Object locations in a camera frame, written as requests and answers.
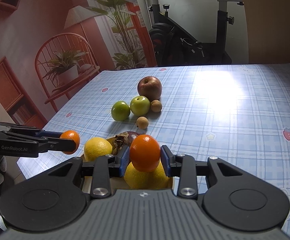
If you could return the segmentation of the brown kiwi among tangerines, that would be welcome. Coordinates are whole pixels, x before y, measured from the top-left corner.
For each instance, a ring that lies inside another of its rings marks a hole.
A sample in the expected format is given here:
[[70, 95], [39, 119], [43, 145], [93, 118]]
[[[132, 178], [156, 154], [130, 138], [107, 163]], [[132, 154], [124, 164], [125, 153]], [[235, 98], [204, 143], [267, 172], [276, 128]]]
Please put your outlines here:
[[136, 120], [136, 125], [139, 129], [147, 129], [147, 127], [149, 126], [149, 120], [144, 116], [140, 116]]

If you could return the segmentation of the yellow orange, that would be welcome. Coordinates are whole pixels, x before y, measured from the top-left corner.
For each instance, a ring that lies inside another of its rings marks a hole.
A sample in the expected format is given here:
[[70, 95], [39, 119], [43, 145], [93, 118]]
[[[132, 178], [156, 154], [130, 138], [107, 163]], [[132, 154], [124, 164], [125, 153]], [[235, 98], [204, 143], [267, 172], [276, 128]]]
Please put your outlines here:
[[133, 190], [171, 189], [173, 184], [173, 179], [165, 175], [162, 163], [152, 172], [140, 172], [129, 163], [124, 180]]
[[93, 137], [84, 145], [84, 158], [86, 161], [95, 161], [98, 157], [112, 154], [112, 145], [106, 139]]

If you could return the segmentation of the wooden door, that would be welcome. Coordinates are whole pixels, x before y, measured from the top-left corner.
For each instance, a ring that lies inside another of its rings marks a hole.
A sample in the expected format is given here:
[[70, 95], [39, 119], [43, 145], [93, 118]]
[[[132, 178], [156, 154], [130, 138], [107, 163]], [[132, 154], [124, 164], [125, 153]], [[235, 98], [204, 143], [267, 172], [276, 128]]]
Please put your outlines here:
[[290, 63], [290, 0], [243, 0], [250, 63]]

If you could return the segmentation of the red apple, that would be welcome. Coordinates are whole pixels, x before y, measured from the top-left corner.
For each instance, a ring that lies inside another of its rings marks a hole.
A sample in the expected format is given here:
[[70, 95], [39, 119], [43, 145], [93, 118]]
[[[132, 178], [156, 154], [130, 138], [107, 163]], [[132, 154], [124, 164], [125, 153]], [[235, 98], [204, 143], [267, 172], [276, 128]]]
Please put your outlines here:
[[158, 100], [162, 94], [161, 81], [154, 76], [142, 78], [137, 85], [138, 94], [145, 96], [149, 101]]

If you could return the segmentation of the green apple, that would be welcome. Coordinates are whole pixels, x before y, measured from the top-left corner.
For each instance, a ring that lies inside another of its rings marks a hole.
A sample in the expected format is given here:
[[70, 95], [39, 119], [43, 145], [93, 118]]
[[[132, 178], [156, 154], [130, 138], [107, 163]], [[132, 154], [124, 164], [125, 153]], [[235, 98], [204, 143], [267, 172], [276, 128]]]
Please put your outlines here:
[[130, 102], [130, 110], [136, 116], [144, 116], [150, 109], [150, 101], [145, 96], [135, 96]]
[[111, 116], [115, 121], [124, 121], [130, 115], [130, 107], [124, 101], [116, 102], [111, 109]]

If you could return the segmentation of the brown kiwi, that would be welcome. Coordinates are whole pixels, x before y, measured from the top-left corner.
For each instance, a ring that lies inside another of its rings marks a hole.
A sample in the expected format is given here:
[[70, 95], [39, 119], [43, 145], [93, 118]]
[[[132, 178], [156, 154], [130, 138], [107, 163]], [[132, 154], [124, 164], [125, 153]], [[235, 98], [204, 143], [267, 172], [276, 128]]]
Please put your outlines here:
[[155, 112], [155, 113], [159, 113], [162, 110], [162, 104], [159, 100], [153, 100], [151, 102], [151, 106], [150, 109]]

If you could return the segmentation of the purple mangosteen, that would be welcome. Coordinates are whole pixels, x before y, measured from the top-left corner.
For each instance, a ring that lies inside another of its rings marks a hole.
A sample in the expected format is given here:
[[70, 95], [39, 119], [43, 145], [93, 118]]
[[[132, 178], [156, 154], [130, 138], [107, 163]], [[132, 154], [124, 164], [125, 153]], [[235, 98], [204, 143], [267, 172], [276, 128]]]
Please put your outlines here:
[[130, 146], [133, 140], [139, 135], [139, 133], [133, 131], [122, 132], [116, 135], [112, 141], [112, 154], [116, 155], [124, 145]]

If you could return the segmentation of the yellow fruit bowl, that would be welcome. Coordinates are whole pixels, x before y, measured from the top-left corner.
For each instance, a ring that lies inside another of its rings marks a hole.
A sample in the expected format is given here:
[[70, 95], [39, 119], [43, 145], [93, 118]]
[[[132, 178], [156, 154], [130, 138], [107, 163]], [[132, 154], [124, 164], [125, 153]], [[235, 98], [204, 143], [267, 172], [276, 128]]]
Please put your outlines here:
[[[84, 193], [90, 193], [91, 183], [92, 183], [92, 176], [85, 176], [84, 177], [84, 182], [83, 182], [82, 187], [81, 187], [82, 191]], [[129, 185], [126, 183], [124, 178], [110, 178], [110, 183], [111, 183], [111, 192], [112, 193], [116, 189], [130, 190]], [[169, 189], [174, 189], [174, 185], [175, 185], [175, 179], [174, 178], [169, 178], [168, 188]]]

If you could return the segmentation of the blue plaid tablecloth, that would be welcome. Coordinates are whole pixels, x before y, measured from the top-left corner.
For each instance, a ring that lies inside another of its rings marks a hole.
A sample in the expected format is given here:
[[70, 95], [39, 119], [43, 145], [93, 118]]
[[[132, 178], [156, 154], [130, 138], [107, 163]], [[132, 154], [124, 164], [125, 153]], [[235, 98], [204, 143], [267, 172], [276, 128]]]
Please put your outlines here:
[[[162, 111], [149, 113], [146, 133], [173, 153], [217, 156], [283, 189], [290, 199], [290, 63], [185, 66], [103, 71], [45, 125], [74, 130], [81, 144], [136, 131], [134, 115], [111, 117], [131, 102], [146, 77], [162, 84]], [[283, 227], [290, 235], [290, 215]]]

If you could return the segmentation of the black exercise bike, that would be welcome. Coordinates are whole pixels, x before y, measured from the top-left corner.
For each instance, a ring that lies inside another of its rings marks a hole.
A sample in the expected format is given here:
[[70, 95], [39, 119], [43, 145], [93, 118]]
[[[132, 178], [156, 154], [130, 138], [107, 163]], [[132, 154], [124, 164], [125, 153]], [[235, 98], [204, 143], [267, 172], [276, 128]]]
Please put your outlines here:
[[169, 17], [169, 4], [152, 0], [148, 12], [152, 13], [153, 24], [149, 30], [159, 66], [197, 66], [210, 64], [231, 64], [232, 59], [225, 50], [227, 26], [234, 24], [228, 15], [227, 3], [244, 5], [243, 0], [217, 0], [216, 42], [202, 43]]

